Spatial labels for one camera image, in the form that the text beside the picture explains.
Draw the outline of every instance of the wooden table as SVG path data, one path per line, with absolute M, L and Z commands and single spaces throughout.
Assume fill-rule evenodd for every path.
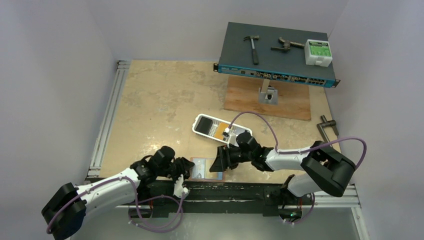
M 175 150 L 176 157 L 215 158 L 222 145 L 195 134 L 192 124 L 198 114 L 231 121 L 238 114 L 223 109 L 228 75 L 213 71 L 212 62 L 133 60 L 106 147 L 100 177 L 121 172 L 161 146 Z M 310 146 L 322 140 L 317 129 L 320 116 L 331 120 L 326 94 L 322 87 L 310 86 L 311 121 L 265 116 L 274 128 L 280 149 Z M 273 147 L 274 138 L 257 116 L 245 114 L 237 124 L 252 129 L 262 146 Z M 335 140 L 334 132 L 327 131 Z M 261 172 L 250 163 L 226 172 L 227 182 L 280 183 L 301 171 Z

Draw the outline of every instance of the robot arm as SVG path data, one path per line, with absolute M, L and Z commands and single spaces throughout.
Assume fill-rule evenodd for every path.
M 172 178 L 174 183 L 179 183 L 174 188 L 177 197 L 187 194 L 188 190 L 181 186 L 182 181 L 178 179 L 181 176 L 188 179 L 194 163 L 184 157 L 175 159 L 174 156 L 172 148 L 163 146 L 153 156 L 134 162 L 114 176 L 87 185 L 63 185 L 41 211 L 54 239 L 67 239 L 93 217 L 133 202 L 134 188 L 147 188 L 157 177 Z
M 285 184 L 296 197 L 318 191 L 341 197 L 356 169 L 350 159 L 329 146 L 308 151 L 323 144 L 322 141 L 305 148 L 277 151 L 273 147 L 261 147 L 250 133 L 244 132 L 236 137 L 236 142 L 238 146 L 218 147 L 210 172 L 224 172 L 244 162 L 251 162 L 256 169 L 267 172 L 302 170 L 306 173 L 289 177 Z

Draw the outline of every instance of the hammer head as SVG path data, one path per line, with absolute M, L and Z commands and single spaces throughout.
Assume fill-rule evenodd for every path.
M 253 39 L 253 40 L 258 40 L 259 39 L 259 35 L 255 35 L 255 36 L 245 36 L 243 38 L 243 41 L 249 40 L 249 39 Z

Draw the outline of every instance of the box with green label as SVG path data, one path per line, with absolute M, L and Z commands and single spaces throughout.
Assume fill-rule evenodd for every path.
M 328 41 L 308 39 L 304 50 L 306 65 L 328 67 L 333 60 Z

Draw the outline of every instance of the gray floor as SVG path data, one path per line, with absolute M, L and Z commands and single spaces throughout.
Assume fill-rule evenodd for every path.
M 150 219 L 165 223 L 168 218 Z M 185 213 L 182 224 L 168 233 L 152 233 L 128 224 L 127 209 L 107 212 L 83 226 L 72 240 L 359 240 L 350 208 L 316 208 L 295 227 L 279 217 L 260 214 Z

